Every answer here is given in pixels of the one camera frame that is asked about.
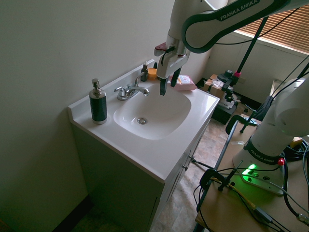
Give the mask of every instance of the faucet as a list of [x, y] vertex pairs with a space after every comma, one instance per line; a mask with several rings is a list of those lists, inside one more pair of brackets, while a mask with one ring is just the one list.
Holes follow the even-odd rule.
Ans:
[[144, 75], [144, 72], [142, 72], [135, 79], [132, 85], [127, 85], [127, 88], [124, 88], [121, 86], [121, 87], [114, 89], [114, 92], [119, 91], [117, 98], [121, 101], [128, 100], [129, 98], [132, 98], [133, 96], [135, 96], [138, 92], [142, 92], [145, 96], [148, 96], [149, 90], [144, 87], [139, 86], [139, 78], [143, 75]]

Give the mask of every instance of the green led light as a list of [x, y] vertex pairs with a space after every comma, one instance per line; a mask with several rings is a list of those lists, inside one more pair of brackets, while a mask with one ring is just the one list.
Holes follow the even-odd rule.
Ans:
[[255, 167], [256, 167], [255, 164], [251, 164], [248, 169], [246, 169], [245, 171], [242, 172], [242, 174], [247, 175], [249, 173], [249, 171], [251, 171], [251, 169], [254, 169]]

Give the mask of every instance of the red button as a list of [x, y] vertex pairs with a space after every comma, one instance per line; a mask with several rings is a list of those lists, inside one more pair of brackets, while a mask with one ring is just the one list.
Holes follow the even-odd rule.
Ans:
[[278, 160], [278, 165], [283, 166], [284, 165], [284, 158], [280, 158]]

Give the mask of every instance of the black box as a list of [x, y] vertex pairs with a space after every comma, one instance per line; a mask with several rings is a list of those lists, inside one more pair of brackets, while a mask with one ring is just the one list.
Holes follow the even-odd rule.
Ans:
[[230, 109], [217, 105], [217, 107], [213, 111], [211, 118], [216, 119], [218, 122], [221, 122], [225, 125], [229, 121], [231, 115], [235, 112], [236, 108], [236, 105], [233, 105]]

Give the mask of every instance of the white wall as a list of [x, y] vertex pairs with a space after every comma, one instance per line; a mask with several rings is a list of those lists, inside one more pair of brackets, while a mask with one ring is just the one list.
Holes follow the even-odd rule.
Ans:
[[[248, 37], [240, 37], [233, 32], [223, 37], [219, 42], [237, 43], [245, 40], [248, 40]], [[209, 78], [213, 73], [224, 73], [227, 69], [235, 72], [249, 45], [250, 42], [238, 45], [215, 45], [205, 68], [204, 77]], [[270, 93], [273, 80], [284, 80], [304, 57], [306, 57], [305, 54], [296, 51], [288, 51], [288, 49], [276, 45], [257, 42], [241, 71], [241, 77], [246, 81], [244, 84], [237, 83], [234, 90], [263, 103]], [[289, 79], [296, 78], [306, 63], [304, 62]]]
[[[52, 231], [87, 195], [66, 107], [91, 79], [104, 85], [154, 58], [173, 3], [0, 2], [0, 218], [15, 231]], [[182, 73], [199, 80], [207, 55]]]

